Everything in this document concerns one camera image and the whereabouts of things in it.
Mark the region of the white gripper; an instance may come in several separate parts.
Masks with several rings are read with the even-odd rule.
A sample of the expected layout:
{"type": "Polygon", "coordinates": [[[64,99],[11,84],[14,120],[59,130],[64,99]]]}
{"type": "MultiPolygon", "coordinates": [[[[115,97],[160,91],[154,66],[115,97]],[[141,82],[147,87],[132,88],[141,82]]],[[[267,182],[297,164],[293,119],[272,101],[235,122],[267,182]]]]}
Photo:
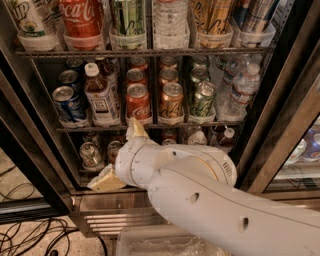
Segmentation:
{"type": "Polygon", "coordinates": [[[87,187],[95,192],[121,189],[126,184],[147,188],[153,173],[167,162],[166,149],[148,137],[143,125],[131,117],[126,131],[129,141],[118,151],[115,168],[107,165],[87,187]]]}

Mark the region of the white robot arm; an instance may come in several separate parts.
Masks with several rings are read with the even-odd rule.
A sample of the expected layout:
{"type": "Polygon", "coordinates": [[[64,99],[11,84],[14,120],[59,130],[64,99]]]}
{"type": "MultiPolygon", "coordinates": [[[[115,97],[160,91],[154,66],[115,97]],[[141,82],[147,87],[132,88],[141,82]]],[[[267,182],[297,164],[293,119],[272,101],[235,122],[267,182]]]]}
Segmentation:
{"type": "Polygon", "coordinates": [[[134,118],[126,139],[90,189],[144,189],[168,222],[234,256],[320,256],[319,213],[236,189],[236,168],[224,151],[157,144],[134,118]]]}

